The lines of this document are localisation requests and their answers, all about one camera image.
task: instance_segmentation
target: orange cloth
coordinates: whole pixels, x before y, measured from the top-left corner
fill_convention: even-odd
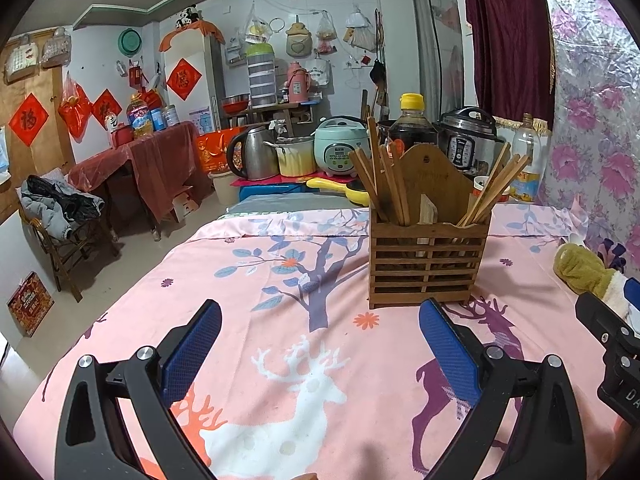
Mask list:
[[[171,40],[174,38],[176,34],[180,34],[184,30],[188,30],[190,28],[197,28],[203,36],[208,36],[209,34],[213,34],[213,36],[222,44],[225,44],[225,37],[220,32],[220,29],[217,28],[211,22],[205,22],[204,20],[198,20],[195,23],[191,23],[191,25],[187,25],[186,27],[179,28],[178,30],[173,30],[169,32],[162,41],[160,42],[160,52],[166,52],[171,48]]]

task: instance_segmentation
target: yellow frying pan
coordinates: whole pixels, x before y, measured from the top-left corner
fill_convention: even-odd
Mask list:
[[[325,178],[312,178],[306,181],[307,187],[318,187],[338,193],[344,193],[350,202],[363,207],[369,207],[369,193],[367,193],[359,179],[352,180],[348,184],[340,184]]]

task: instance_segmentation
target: yellow bottle cap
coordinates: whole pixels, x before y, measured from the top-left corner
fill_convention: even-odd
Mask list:
[[[422,94],[402,94],[400,96],[400,108],[402,110],[424,110],[424,97]]]

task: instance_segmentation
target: stacked plastic food container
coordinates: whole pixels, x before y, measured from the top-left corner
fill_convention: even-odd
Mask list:
[[[246,50],[251,106],[274,105],[276,99],[275,54],[269,43],[252,44]]]

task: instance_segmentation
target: mint green rice cooker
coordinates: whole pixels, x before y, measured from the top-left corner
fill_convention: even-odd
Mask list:
[[[318,168],[329,176],[357,176],[349,154],[362,148],[371,158],[369,136],[364,122],[349,116],[335,116],[323,120],[315,133],[314,155]]]

